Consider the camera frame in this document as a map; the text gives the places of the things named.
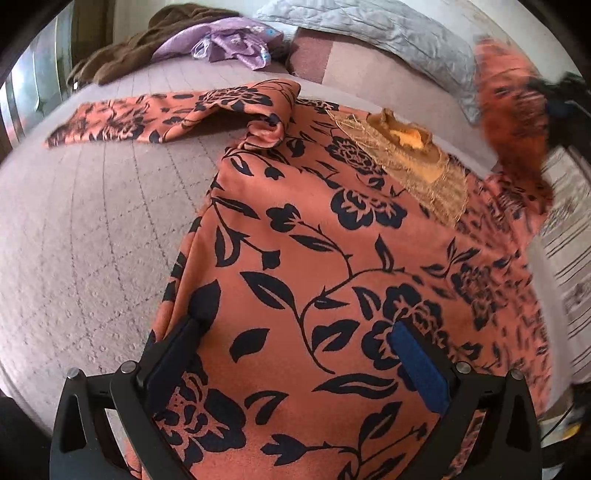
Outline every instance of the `orange floral dress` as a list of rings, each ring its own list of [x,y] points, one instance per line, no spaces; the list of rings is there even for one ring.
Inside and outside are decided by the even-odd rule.
[[[268,80],[85,104],[48,139],[164,142],[220,108],[253,117],[222,154],[147,345],[182,317],[202,324],[154,417],[180,460],[208,480],[396,478],[438,418],[386,341],[405,318],[453,361],[520,369],[542,413],[551,362],[525,247],[543,187],[467,173],[465,213],[443,226],[327,114],[350,110],[299,90]]]

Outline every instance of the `purple cloth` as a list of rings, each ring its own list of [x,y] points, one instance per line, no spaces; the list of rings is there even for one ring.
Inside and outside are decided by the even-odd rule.
[[[271,63],[269,49],[281,45],[283,33],[245,17],[223,18],[194,25],[169,38],[152,61],[191,53],[195,59],[239,59],[252,70]]]

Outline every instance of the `metal screw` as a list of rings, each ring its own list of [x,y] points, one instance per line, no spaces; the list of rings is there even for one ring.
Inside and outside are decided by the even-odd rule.
[[[511,370],[511,376],[516,380],[523,380],[524,374],[520,370]]]
[[[135,371],[136,365],[137,365],[137,363],[135,363],[133,360],[127,360],[126,362],[123,362],[123,364],[119,367],[119,369],[124,374],[130,374]]]
[[[456,363],[456,370],[461,374],[467,375],[472,371],[472,367],[466,362],[458,362]]]
[[[76,367],[69,368],[66,374],[70,380],[74,380],[78,375],[80,375],[80,369]]]

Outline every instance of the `brown blanket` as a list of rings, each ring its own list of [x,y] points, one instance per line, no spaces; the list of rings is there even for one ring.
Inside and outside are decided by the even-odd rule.
[[[147,65],[154,52],[173,35],[192,25],[221,18],[238,17],[239,13],[223,8],[196,4],[169,5],[159,10],[148,23],[148,29],[117,45],[109,45],[80,61],[70,73],[68,84],[98,83],[104,85]]]

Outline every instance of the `wall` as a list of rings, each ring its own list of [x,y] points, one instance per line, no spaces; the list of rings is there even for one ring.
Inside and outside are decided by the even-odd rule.
[[[117,0],[114,38],[146,28],[148,20],[165,5],[190,0]],[[203,5],[229,8],[243,15],[254,13],[269,0],[193,0]],[[573,61],[552,33],[518,0],[402,0],[434,18],[467,41],[487,33],[521,48],[549,80],[566,71],[578,73]]]

